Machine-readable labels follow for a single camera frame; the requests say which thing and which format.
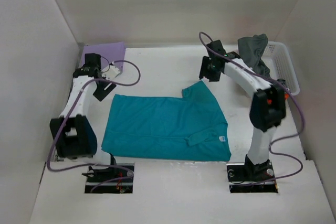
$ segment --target teal t-shirt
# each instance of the teal t-shirt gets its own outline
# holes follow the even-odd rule
[[[102,142],[115,156],[229,161],[227,122],[203,81],[182,98],[115,95]]]

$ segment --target purple cloth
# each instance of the purple cloth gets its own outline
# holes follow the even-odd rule
[[[124,42],[87,45],[84,46],[83,53],[80,59],[80,67],[84,64],[84,55],[90,53],[96,53],[105,57],[111,63],[115,60],[123,60],[125,58],[126,47]],[[115,64],[122,72],[123,62],[117,62]],[[108,66],[108,62],[105,59],[101,59],[101,69]]]

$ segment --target white plastic basket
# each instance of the white plastic basket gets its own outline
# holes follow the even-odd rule
[[[270,68],[272,78],[286,80],[286,85],[292,95],[297,95],[300,92],[292,61],[287,47],[283,43],[269,41],[262,60]]]

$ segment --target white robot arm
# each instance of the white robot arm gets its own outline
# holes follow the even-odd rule
[[[226,55],[235,63],[249,69],[235,52],[226,53],[219,40],[207,45],[220,55]],[[246,73],[242,68],[208,51],[204,56],[199,78],[219,81],[221,73],[231,77],[252,98],[250,120],[254,126],[251,147],[243,164],[227,164],[230,182],[260,182],[274,177],[269,160],[269,144],[277,126],[286,116],[285,92],[281,87]]]
[[[85,64],[73,73],[72,89],[66,107],[58,118],[53,118],[50,121],[49,126],[53,138],[56,137],[70,108],[75,104],[83,85],[92,79],[113,80],[120,73],[120,70],[110,64],[107,73],[101,69],[100,55],[85,54]],[[76,159],[94,156],[97,151],[97,138],[87,119],[90,101],[92,97],[102,101],[115,87],[115,84],[103,81],[91,82],[85,87],[56,143],[59,157]]]

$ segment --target white enclosure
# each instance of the white enclosure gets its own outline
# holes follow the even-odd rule
[[[336,0],[0,0],[0,223],[29,223],[77,43],[199,44],[200,30],[225,44],[266,33],[287,45],[307,119],[300,138],[335,214],[335,13]]]

